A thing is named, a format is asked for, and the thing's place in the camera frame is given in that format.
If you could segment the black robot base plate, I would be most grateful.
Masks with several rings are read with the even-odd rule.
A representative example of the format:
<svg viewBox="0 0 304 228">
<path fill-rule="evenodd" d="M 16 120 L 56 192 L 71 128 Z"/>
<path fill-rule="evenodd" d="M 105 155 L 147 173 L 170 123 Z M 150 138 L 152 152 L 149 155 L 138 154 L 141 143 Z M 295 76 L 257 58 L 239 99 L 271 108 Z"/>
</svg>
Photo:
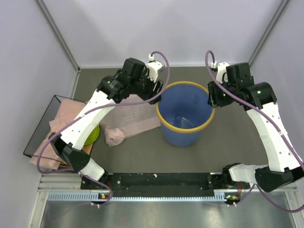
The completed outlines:
<svg viewBox="0 0 304 228">
<path fill-rule="evenodd" d="M 214 190 L 243 188 L 239 183 L 225 183 L 221 173 L 112 173 L 100 180 L 115 197 L 205 197 Z"/>
</svg>

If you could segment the blue trash bin yellow rim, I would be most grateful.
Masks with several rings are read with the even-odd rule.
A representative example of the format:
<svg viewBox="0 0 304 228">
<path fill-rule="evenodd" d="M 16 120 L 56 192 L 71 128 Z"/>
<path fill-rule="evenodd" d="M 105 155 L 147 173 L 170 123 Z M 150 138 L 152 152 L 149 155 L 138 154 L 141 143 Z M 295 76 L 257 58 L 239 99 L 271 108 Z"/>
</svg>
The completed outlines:
<svg viewBox="0 0 304 228">
<path fill-rule="evenodd" d="M 208 90 L 200 84 L 179 81 L 169 84 L 156 104 L 164 139 L 177 147 L 195 143 L 213 120 Z"/>
</svg>

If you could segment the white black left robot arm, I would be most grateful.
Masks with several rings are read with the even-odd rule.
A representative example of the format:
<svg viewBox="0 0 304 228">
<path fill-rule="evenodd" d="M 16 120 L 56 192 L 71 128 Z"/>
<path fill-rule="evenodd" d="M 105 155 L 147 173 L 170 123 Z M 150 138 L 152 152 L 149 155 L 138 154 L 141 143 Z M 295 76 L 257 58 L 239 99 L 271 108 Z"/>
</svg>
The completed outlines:
<svg viewBox="0 0 304 228">
<path fill-rule="evenodd" d="M 108 182 L 106 171 L 83 151 L 85 141 L 115 104 L 130 95 L 137 95 L 152 105 L 160 101 L 163 82 L 158 75 L 164 68 L 165 65 L 155 61 L 153 56 L 149 56 L 148 63 L 126 59 L 114 76 L 101 80 L 91 99 L 76 116 L 75 123 L 58 136 L 50 136 L 55 153 L 74 171 L 91 178 L 97 188 L 105 187 Z"/>
</svg>

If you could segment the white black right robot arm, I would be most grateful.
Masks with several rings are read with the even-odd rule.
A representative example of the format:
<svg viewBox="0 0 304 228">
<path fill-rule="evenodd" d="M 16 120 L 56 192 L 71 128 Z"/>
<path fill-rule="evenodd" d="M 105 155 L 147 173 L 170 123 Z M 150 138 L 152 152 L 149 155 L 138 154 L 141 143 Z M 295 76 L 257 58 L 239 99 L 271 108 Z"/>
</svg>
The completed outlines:
<svg viewBox="0 0 304 228">
<path fill-rule="evenodd" d="M 226 62 L 211 63 L 216 80 L 208 83 L 208 104 L 224 107 L 244 100 L 243 106 L 253 121 L 265 148 L 267 165 L 234 163 L 223 168 L 222 183 L 233 188 L 239 181 L 258 185 L 271 192 L 303 178 L 302 159 L 296 159 L 282 137 L 287 137 L 280 118 L 277 98 L 267 82 L 255 83 L 248 63 L 229 65 Z"/>
</svg>

